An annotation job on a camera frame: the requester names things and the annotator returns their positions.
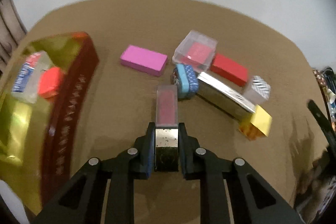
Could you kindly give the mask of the yellow orange cube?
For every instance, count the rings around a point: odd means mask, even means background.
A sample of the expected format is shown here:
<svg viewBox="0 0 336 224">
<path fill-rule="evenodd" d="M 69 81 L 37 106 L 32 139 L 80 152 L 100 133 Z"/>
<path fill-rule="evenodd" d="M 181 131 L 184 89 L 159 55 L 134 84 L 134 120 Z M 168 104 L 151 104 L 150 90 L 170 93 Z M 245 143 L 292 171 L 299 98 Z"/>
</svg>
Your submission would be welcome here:
<svg viewBox="0 0 336 224">
<path fill-rule="evenodd" d="M 260 105 L 256 105 L 255 111 L 246 116 L 239 123 L 239 131 L 250 141 L 268 137 L 272 124 L 272 116 Z"/>
</svg>

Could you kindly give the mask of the white zigzag pattern box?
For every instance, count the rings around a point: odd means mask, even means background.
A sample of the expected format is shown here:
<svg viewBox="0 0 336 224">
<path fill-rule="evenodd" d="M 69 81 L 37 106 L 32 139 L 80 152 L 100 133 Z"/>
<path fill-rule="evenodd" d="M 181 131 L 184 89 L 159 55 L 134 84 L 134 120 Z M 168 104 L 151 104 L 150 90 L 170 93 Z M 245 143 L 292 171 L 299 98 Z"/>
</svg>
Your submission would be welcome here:
<svg viewBox="0 0 336 224">
<path fill-rule="evenodd" d="M 243 88 L 243 97 L 255 105 L 261 105 L 270 97 L 270 85 L 260 76 L 253 76 Z"/>
</svg>

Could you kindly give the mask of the silver gold rectangular bar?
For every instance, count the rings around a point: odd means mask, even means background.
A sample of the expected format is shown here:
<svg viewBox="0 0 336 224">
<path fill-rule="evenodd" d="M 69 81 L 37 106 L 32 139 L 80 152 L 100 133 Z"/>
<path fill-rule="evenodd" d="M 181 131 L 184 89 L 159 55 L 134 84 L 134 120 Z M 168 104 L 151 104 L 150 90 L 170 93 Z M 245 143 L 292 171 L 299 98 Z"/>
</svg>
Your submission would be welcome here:
<svg viewBox="0 0 336 224">
<path fill-rule="evenodd" d="M 214 104 L 236 120 L 255 113 L 256 106 L 240 93 L 206 72 L 198 74 L 198 95 Z"/>
</svg>

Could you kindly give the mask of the clear tube red lipstick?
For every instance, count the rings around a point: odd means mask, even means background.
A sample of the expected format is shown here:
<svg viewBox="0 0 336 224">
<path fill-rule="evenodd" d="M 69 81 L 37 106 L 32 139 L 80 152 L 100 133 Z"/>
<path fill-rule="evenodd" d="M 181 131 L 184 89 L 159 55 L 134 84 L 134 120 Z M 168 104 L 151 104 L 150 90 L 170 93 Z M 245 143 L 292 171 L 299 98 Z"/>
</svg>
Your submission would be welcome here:
<svg viewBox="0 0 336 224">
<path fill-rule="evenodd" d="M 155 116 L 155 171 L 179 171 L 178 135 L 177 87 L 159 85 Z"/>
</svg>

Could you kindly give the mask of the red rectangular block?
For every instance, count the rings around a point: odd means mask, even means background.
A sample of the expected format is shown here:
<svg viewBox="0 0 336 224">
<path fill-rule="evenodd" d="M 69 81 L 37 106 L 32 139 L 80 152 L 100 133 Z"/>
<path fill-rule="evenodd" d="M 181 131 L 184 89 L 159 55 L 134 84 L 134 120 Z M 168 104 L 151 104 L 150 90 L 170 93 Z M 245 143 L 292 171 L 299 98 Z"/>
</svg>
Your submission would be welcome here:
<svg viewBox="0 0 336 224">
<path fill-rule="evenodd" d="M 210 71 L 240 87 L 248 81 L 248 69 L 220 53 L 215 54 Z"/>
</svg>

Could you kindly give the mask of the red rounded square case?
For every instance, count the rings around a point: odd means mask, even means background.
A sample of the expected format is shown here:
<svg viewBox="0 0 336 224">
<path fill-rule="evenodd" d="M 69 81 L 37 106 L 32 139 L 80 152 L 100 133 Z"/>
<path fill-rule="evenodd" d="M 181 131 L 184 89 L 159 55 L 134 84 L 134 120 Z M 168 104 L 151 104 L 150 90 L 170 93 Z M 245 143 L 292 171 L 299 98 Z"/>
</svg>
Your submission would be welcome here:
<svg viewBox="0 0 336 224">
<path fill-rule="evenodd" d="M 38 95 L 50 99 L 59 94 L 65 73 L 60 67 L 52 67 L 43 72 L 39 79 Z"/>
</svg>

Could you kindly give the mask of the clear box blue label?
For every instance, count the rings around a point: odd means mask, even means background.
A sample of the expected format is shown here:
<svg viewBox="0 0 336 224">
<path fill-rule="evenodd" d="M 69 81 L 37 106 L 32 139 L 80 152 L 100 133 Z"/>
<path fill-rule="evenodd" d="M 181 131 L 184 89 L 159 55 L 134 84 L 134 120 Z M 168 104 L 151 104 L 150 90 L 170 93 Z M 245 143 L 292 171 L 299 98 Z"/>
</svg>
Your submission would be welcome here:
<svg viewBox="0 0 336 224">
<path fill-rule="evenodd" d="M 45 51 L 27 56 L 14 81 L 11 95 L 26 103 L 36 103 L 40 77 L 52 65 L 53 62 Z"/>
</svg>

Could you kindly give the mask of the blue polka dot case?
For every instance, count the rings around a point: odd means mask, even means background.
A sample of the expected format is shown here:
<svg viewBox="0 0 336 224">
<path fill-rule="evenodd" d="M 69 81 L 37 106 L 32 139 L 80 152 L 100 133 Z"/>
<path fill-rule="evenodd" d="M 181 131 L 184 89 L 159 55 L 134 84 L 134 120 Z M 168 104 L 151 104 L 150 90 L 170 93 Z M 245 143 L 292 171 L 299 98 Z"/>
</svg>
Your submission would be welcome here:
<svg viewBox="0 0 336 224">
<path fill-rule="evenodd" d="M 173 70 L 171 80 L 177 87 L 179 100 L 190 99 L 199 90 L 197 74 L 191 65 L 177 64 Z"/>
</svg>

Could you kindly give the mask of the pink rectangular block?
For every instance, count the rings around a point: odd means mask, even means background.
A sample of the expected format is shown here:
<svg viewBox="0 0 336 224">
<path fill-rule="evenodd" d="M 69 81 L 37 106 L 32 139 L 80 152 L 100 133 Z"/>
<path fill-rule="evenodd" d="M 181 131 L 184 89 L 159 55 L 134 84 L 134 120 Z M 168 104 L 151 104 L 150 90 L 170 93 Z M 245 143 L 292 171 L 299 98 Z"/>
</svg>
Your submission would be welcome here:
<svg viewBox="0 0 336 224">
<path fill-rule="evenodd" d="M 167 55 L 134 45 L 129 45 L 120 56 L 122 65 L 156 77 L 162 75 L 167 60 Z"/>
</svg>

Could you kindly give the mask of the cluttered side shelf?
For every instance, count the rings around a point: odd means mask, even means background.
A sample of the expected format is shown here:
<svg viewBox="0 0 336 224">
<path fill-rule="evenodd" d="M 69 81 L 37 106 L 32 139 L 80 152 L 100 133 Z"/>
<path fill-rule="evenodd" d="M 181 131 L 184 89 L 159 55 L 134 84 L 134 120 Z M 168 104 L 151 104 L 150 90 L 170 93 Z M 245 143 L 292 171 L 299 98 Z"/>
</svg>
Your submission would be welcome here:
<svg viewBox="0 0 336 224">
<path fill-rule="evenodd" d="M 335 74 L 331 67 L 320 71 L 313 69 L 313 74 L 318 82 L 319 88 L 325 102 L 328 119 L 335 131 Z"/>
</svg>

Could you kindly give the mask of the red gold toffee tin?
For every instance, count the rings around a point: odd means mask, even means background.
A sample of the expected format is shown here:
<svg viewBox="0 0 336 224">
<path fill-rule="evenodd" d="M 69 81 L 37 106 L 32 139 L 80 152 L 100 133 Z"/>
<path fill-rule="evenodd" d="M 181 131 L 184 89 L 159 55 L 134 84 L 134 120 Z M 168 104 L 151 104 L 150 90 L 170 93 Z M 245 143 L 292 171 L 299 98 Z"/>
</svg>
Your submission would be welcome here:
<svg viewBox="0 0 336 224">
<path fill-rule="evenodd" d="M 23 42 L 1 77 L 1 180 L 38 214 L 70 178 L 77 123 L 99 59 L 85 32 Z M 63 79 L 44 98 L 38 83 L 17 94 L 37 65 Z"/>
</svg>

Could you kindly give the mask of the clear box red insert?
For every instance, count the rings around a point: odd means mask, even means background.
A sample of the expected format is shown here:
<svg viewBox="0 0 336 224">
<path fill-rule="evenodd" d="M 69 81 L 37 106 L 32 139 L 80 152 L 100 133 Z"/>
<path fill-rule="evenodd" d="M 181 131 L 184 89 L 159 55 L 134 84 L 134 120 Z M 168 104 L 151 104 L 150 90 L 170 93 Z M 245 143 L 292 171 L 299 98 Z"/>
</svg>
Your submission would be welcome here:
<svg viewBox="0 0 336 224">
<path fill-rule="evenodd" d="M 218 41 L 200 32 L 191 30 L 174 51 L 175 64 L 191 65 L 201 73 L 207 71 L 215 56 Z"/>
</svg>

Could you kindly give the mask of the floral beige curtain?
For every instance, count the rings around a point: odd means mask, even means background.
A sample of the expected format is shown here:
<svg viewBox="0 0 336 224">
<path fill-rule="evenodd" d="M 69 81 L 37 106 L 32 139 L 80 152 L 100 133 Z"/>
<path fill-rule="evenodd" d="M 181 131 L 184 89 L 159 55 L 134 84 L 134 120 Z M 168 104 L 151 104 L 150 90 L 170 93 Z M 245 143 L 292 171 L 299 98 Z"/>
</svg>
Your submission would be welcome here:
<svg viewBox="0 0 336 224">
<path fill-rule="evenodd" d="M 6 69 L 12 54 L 26 36 L 27 30 L 23 25 L 13 0 L 0 2 L 0 67 L 1 73 Z"/>
</svg>

